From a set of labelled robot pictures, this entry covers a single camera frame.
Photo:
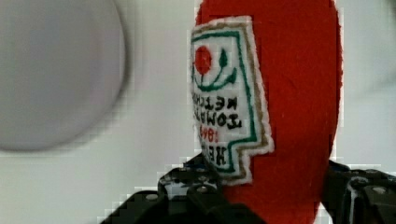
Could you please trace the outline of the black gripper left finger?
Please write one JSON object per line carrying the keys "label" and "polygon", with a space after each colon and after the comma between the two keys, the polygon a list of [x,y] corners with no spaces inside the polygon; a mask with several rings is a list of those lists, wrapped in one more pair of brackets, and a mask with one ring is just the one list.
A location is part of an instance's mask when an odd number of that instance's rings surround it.
{"label": "black gripper left finger", "polygon": [[265,224],[242,203],[230,203],[220,177],[199,154],[163,175],[156,190],[130,196],[100,224]]}

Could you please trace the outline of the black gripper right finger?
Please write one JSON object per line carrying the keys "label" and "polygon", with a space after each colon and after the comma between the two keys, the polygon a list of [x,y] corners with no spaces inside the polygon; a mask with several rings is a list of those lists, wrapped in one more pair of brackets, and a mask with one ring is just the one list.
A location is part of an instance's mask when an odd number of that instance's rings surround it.
{"label": "black gripper right finger", "polygon": [[333,224],[396,224],[396,180],[329,161],[321,203]]}

